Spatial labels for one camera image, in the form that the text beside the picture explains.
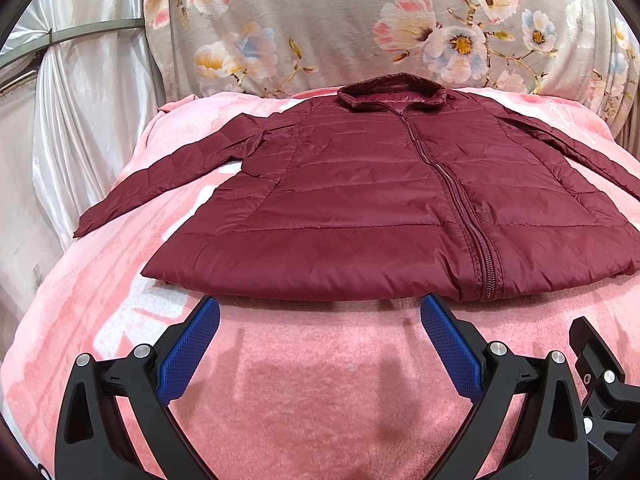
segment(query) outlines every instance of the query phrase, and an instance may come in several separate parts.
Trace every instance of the white satin curtain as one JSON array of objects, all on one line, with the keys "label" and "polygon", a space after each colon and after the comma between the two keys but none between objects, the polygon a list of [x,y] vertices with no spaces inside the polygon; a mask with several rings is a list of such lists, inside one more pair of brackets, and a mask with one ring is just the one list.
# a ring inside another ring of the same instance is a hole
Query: white satin curtain
[{"label": "white satin curtain", "polygon": [[[142,17],[142,0],[34,0],[5,47],[48,30]],[[143,29],[51,47],[38,72],[33,184],[64,250],[79,216],[99,202],[156,112]]]}]

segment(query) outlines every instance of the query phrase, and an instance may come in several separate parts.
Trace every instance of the pink blanket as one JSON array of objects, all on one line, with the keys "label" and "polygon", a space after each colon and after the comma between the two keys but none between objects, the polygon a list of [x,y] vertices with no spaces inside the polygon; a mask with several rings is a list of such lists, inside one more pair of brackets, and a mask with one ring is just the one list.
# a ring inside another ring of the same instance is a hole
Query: pink blanket
[{"label": "pink blanket", "polygon": [[[478,92],[545,120],[640,176],[640,163],[612,142],[606,125],[586,108],[557,98]],[[119,181],[240,112],[266,116],[296,102],[223,92],[166,105],[146,128]],[[143,278],[140,270],[239,165],[227,164],[166,192],[76,241],[40,287],[6,356],[1,383],[5,408],[50,471],[58,410],[74,358],[85,351],[97,359],[123,356],[184,319],[200,294]],[[640,225],[638,202],[574,166]],[[575,317],[586,316],[626,367],[628,380],[640,383],[638,285],[636,274],[453,310],[474,322],[487,340],[500,339],[531,356],[559,349],[571,364],[568,329]],[[456,396],[420,325],[418,299],[303,304],[220,298],[220,303],[220,329],[184,397],[170,407],[222,480],[421,479],[470,407]],[[121,406],[143,464],[161,475],[131,423],[128,404]],[[513,423],[511,412],[484,472],[495,466]]]}]

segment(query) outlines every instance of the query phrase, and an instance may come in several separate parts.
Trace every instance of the jacket collar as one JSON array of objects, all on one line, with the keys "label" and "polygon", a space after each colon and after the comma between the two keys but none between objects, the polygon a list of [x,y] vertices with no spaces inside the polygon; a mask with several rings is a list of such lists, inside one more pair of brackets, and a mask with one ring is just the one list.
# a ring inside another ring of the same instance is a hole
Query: jacket collar
[{"label": "jacket collar", "polygon": [[409,106],[441,107],[447,101],[447,90],[429,79],[399,73],[344,86],[338,91],[338,99],[341,104],[354,110],[390,107],[401,112]]}]

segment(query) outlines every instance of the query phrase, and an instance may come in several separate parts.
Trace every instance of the jacket zipper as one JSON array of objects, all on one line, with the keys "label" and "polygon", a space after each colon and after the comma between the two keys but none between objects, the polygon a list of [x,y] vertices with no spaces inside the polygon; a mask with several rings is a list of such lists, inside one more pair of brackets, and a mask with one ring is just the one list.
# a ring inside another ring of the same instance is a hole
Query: jacket zipper
[{"label": "jacket zipper", "polygon": [[473,222],[469,211],[466,209],[465,203],[462,200],[461,192],[458,187],[458,183],[455,177],[451,174],[451,172],[438,164],[435,160],[433,160],[429,155],[427,155],[424,146],[417,139],[414,134],[414,129],[411,126],[411,123],[407,120],[407,118],[402,114],[402,112],[396,112],[392,108],[393,113],[397,114],[404,126],[406,127],[407,132],[409,133],[409,137],[412,140],[412,143],[415,146],[415,149],[418,151],[420,158],[424,161],[425,164],[429,164],[433,166],[436,171],[443,177],[445,183],[447,184],[447,189],[451,198],[453,199],[453,203],[456,206],[456,210],[462,219],[462,223],[465,225],[466,230],[471,234],[471,236],[476,240],[479,248],[479,256],[480,263],[482,267],[482,292],[481,292],[481,301],[491,301],[494,298],[495,294],[495,266],[494,260],[491,256],[491,251],[489,250],[489,244],[487,243],[484,235],[481,233],[480,229]]}]

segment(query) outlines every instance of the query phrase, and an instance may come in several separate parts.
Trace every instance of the metal rod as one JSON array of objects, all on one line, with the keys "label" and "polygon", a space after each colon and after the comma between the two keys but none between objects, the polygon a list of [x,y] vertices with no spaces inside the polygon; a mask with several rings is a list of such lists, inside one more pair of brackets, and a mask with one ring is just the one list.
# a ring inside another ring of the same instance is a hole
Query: metal rod
[{"label": "metal rod", "polygon": [[37,38],[36,40],[28,41],[27,43],[2,54],[2,56],[0,56],[0,69],[10,65],[18,59],[28,56],[29,54],[33,54],[43,48],[49,48],[55,44],[63,43],[64,41],[75,40],[77,38],[84,38],[85,36],[92,36],[94,34],[102,34],[105,32],[114,32],[116,30],[129,30],[132,28],[144,27],[144,18],[128,18],[126,20],[109,20],[106,22],[87,23],[86,25],[78,25],[77,27],[65,28],[55,32],[49,31],[49,34],[46,34],[45,36]]},{"label": "metal rod", "polygon": [[0,95],[7,94],[11,90],[15,89],[16,87],[23,85],[25,83],[28,83],[29,81],[33,80],[37,74],[38,74],[38,71],[36,69],[31,69],[28,72],[25,72],[24,74],[20,74],[14,80],[12,80],[11,82],[5,84],[0,88]]}]

